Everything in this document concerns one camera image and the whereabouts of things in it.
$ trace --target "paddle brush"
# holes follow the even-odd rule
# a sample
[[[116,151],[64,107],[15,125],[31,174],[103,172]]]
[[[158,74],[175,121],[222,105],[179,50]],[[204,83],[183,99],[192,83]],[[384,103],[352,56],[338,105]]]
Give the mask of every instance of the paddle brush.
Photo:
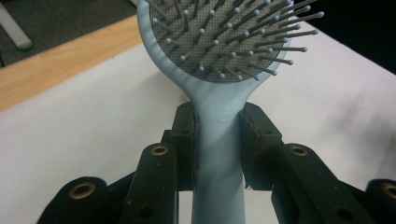
[[[191,99],[197,133],[193,224],[243,224],[245,204],[237,114],[249,95],[276,75],[299,21],[323,12],[306,0],[139,0],[137,18],[152,61]]]

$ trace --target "wooden strip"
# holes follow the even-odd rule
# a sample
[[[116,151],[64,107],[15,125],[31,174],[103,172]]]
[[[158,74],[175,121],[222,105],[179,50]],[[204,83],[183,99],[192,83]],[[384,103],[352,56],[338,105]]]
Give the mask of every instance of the wooden strip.
[[[137,18],[132,16],[2,68],[0,111],[48,90],[141,42]]]

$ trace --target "light blue hairbrush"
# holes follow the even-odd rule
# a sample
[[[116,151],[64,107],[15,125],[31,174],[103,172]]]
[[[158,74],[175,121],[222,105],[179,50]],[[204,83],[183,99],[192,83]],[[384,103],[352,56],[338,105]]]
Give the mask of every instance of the light blue hairbrush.
[[[137,17],[152,61],[191,99],[198,115],[198,184],[193,224],[243,224],[245,205],[237,114],[276,75],[306,0],[139,0]]]

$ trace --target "dark background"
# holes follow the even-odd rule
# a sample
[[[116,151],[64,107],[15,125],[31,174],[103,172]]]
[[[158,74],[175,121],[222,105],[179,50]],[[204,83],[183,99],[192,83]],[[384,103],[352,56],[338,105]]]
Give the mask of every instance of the dark background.
[[[32,49],[20,51],[0,28],[0,51],[5,66],[135,14],[128,0],[1,2],[35,44]],[[309,14],[322,10],[325,16],[310,23],[396,74],[396,13],[391,2],[319,0],[310,4]]]

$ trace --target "bolt hole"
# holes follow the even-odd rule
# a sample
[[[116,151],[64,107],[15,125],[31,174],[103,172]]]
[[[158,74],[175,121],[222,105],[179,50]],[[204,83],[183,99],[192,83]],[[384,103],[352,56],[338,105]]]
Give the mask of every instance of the bolt hole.
[[[308,151],[306,149],[300,148],[300,147],[293,147],[291,149],[291,152],[294,153],[297,156],[306,156],[308,155]]]
[[[78,200],[90,196],[95,191],[95,185],[91,182],[85,182],[74,186],[69,191],[69,197]]]
[[[163,154],[166,154],[168,152],[167,147],[155,147],[154,149],[151,150],[151,154],[155,156],[161,156]]]
[[[339,216],[340,218],[342,218],[344,220],[353,220],[352,213],[350,213],[348,210],[346,210],[344,208],[337,209],[335,211],[335,213],[337,214],[337,216]]]
[[[396,185],[389,183],[382,184],[382,190],[384,190],[389,197],[396,199]]]
[[[152,208],[150,208],[150,207],[143,207],[139,211],[140,218],[149,218],[152,216],[154,216],[154,210],[152,210]]]

